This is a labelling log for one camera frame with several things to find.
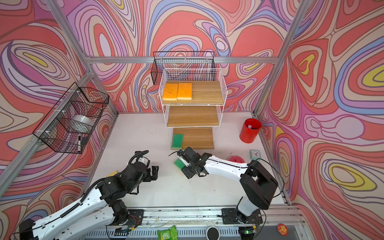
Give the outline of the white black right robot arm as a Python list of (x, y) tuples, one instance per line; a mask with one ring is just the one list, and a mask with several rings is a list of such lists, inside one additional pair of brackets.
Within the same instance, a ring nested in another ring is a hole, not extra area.
[(209, 153), (200, 155), (190, 147), (176, 153), (175, 165), (187, 179), (217, 175), (241, 185), (245, 196), (240, 198), (235, 208), (223, 208), (218, 215), (225, 225), (259, 225), (263, 222), (261, 212), (270, 208), (279, 183), (260, 163), (260, 158), (250, 163), (235, 163)]

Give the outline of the yellow green sponge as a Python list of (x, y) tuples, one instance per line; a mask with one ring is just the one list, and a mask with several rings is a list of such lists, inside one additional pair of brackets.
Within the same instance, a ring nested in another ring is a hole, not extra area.
[(171, 144), (171, 149), (181, 150), (183, 147), (183, 139), (184, 139), (183, 134), (174, 134), (172, 144)]
[(177, 159), (175, 160), (174, 162), (174, 165), (179, 168), (180, 170), (182, 170), (186, 165), (184, 164), (184, 162), (180, 159)]

